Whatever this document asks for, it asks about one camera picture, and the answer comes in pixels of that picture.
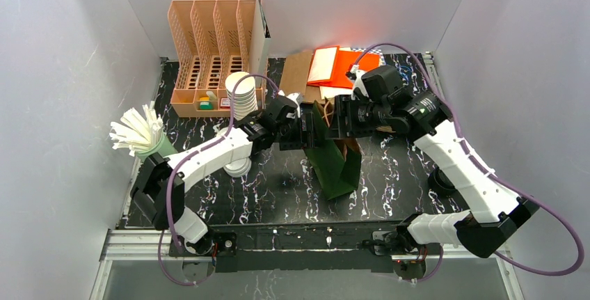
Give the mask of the green paper bag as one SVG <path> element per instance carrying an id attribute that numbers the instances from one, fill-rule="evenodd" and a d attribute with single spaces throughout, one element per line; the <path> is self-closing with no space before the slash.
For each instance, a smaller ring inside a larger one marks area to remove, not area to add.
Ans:
<path id="1" fill-rule="evenodd" d="M 358 188 L 362 153 L 353 138 L 329 139 L 326 119 L 330 117 L 318 102 L 312 105 L 315 147 L 304 153 L 319 180 L 321 191 L 328 200 L 350 194 Z"/>

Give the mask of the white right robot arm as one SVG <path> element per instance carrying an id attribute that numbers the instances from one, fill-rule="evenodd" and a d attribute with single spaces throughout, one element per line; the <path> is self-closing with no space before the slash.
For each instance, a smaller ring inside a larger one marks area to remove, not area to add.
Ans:
<path id="1" fill-rule="evenodd" d="M 353 91 L 335 97 L 327 137 L 364 137 L 388 126 L 434 161 L 434 182 L 456 190 L 468 204 L 463 212 L 414 213 L 375 245 L 405 251 L 427 244 L 461 245 L 487 258 L 539 210 L 494 180 L 494 171 L 457 133 L 452 112 L 437 92 L 414 94 L 390 65 L 370 71 L 353 65 L 346 75 Z"/>

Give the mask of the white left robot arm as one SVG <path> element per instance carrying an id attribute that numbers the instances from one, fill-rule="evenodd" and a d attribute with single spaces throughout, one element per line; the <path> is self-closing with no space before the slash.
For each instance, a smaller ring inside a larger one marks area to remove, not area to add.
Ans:
<path id="1" fill-rule="evenodd" d="M 230 123 L 220 136 L 181 153 L 151 154 L 139 168 L 131 201 L 155 229 L 173 234 L 178 249 L 206 254 L 214 245 L 212 229 L 186 206 L 186 192 L 223 167 L 248 168 L 253 155 L 274 143 L 287 150 L 309 146 L 313 134 L 301 117 L 302 99 L 300 93 L 280 92 L 265 109 Z"/>

